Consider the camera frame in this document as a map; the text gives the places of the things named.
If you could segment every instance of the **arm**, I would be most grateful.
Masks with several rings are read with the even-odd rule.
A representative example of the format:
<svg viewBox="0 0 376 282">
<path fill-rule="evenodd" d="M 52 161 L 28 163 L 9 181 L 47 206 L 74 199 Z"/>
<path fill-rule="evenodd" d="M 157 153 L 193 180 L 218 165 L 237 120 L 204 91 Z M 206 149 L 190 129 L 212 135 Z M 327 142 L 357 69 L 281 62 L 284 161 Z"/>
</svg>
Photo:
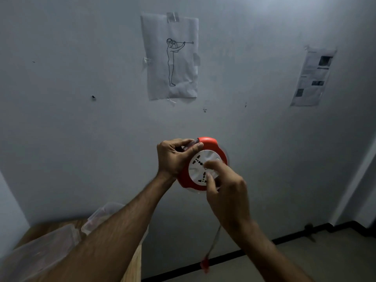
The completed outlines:
<svg viewBox="0 0 376 282">
<path fill-rule="evenodd" d="M 199 152 L 197 143 L 185 152 L 176 147 L 193 139 L 158 144 L 158 173 L 129 204 L 102 223 L 48 273 L 45 281 L 120 281 L 153 212 L 163 194 L 176 180 L 187 160 Z"/>
<path fill-rule="evenodd" d="M 247 185 L 242 177 L 220 161 L 204 166 L 219 174 L 217 191 L 213 177 L 207 173 L 206 197 L 214 214 L 236 244 L 254 263 L 266 282 L 313 282 L 303 270 L 289 261 L 263 234 L 249 214 Z"/>
<path fill-rule="evenodd" d="M 178 52 L 178 51 L 181 50 L 184 46 L 185 46 L 185 42 L 183 42 L 183 44 L 182 44 L 180 47 L 174 48 L 174 50 L 173 50 L 172 52 Z"/>
</svg>

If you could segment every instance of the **wooden table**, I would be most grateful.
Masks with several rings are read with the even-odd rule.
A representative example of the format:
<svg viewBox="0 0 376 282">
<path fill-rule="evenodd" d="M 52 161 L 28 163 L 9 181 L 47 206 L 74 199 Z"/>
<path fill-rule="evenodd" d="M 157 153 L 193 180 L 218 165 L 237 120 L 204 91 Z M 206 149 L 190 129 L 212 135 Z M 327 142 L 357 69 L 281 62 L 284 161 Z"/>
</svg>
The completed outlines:
<svg viewBox="0 0 376 282">
<path fill-rule="evenodd" d="M 81 227 L 87 222 L 87 219 L 56 222 L 56 223 L 44 223 L 37 226 L 31 227 L 23 235 L 21 240 L 18 242 L 15 248 L 22 246 L 32 240 L 35 240 L 49 232 L 57 230 L 67 224 L 73 224 L 76 229 L 80 231 L 81 240 L 86 238 L 86 234 L 81 232 Z M 38 276 L 38 278 L 33 281 L 41 282 L 43 281 L 45 274 Z M 141 281 L 141 245 L 136 249 L 132 261 L 130 262 L 127 271 L 125 272 L 122 280 L 120 282 L 140 282 Z"/>
</svg>

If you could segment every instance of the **forearm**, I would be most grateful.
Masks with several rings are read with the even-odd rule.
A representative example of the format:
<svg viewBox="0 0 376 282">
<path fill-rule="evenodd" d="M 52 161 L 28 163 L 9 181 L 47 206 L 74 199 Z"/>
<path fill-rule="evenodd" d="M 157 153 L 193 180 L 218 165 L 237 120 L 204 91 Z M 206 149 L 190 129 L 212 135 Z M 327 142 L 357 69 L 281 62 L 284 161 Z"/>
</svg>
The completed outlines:
<svg viewBox="0 0 376 282">
<path fill-rule="evenodd" d="M 260 230 L 256 222 L 246 224 L 241 232 L 233 235 L 265 282 L 313 282 L 302 269 L 286 258 Z"/>
<path fill-rule="evenodd" d="M 45 281 L 120 281 L 174 178 L 158 174 L 129 204 L 73 249 Z"/>
</svg>

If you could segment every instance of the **line drawing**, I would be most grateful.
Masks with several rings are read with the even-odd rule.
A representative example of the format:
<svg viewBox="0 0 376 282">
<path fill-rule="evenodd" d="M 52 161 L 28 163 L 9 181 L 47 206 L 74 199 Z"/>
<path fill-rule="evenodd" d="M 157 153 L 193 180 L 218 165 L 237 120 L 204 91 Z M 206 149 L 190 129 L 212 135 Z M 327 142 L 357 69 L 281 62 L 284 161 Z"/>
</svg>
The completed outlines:
<svg viewBox="0 0 376 282">
<path fill-rule="evenodd" d="M 180 42 L 180 41 L 174 41 L 173 39 L 167 39 L 167 56 L 168 56 L 168 80 L 170 82 L 170 86 L 176 86 L 174 83 L 172 83 L 172 75 L 174 74 L 174 53 L 177 53 L 179 50 L 181 50 L 186 43 L 193 42 Z"/>
</svg>

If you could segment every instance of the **hand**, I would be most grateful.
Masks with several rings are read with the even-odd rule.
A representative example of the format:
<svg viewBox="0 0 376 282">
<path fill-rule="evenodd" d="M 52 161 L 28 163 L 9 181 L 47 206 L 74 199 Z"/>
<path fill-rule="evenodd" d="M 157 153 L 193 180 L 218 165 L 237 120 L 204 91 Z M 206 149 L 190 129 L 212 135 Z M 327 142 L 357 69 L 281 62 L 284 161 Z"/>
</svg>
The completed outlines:
<svg viewBox="0 0 376 282">
<path fill-rule="evenodd" d="M 158 173 L 176 178 L 187 161 L 190 161 L 204 146 L 202 142 L 199 142 L 184 152 L 175 150 L 177 147 L 186 146 L 191 141 L 194 141 L 194 139 L 177 138 L 158 144 Z"/>
<path fill-rule="evenodd" d="M 242 235 L 251 222 L 247 184 L 222 161 L 209 160 L 204 167 L 219 174 L 220 189 L 217 191 L 213 177 L 206 173 L 206 198 L 221 225 L 235 240 L 234 236 Z"/>
</svg>

